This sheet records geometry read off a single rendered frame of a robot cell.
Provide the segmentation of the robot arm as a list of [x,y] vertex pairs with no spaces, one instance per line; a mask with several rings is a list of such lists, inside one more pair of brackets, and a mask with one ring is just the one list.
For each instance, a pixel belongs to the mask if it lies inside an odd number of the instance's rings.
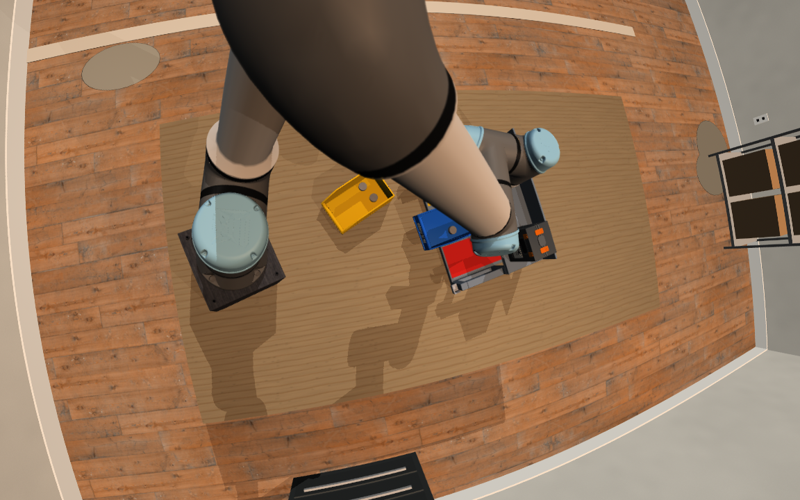
[[206,281],[234,291],[263,275],[285,120],[354,173],[396,177],[471,232],[477,256],[518,250],[512,189],[556,165],[558,141],[545,128],[463,126],[425,0],[212,4],[231,52],[192,224]]

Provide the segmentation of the blue bin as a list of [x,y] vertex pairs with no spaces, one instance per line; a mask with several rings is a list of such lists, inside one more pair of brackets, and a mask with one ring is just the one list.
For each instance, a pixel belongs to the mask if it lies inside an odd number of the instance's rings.
[[[425,250],[446,246],[471,236],[470,232],[465,230],[463,226],[458,225],[436,209],[415,215],[414,224]],[[450,226],[456,226],[457,231],[453,235],[448,232]]]

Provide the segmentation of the yellow bin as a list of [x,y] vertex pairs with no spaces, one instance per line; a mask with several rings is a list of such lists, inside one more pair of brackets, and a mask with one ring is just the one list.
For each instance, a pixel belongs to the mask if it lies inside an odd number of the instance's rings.
[[[358,189],[360,183],[367,184],[365,191]],[[369,196],[373,193],[378,195],[376,202],[369,201]],[[384,180],[367,179],[364,176],[356,175],[333,191],[323,203],[324,210],[328,213],[331,221],[344,234],[363,219],[386,206],[393,197],[393,192]]]

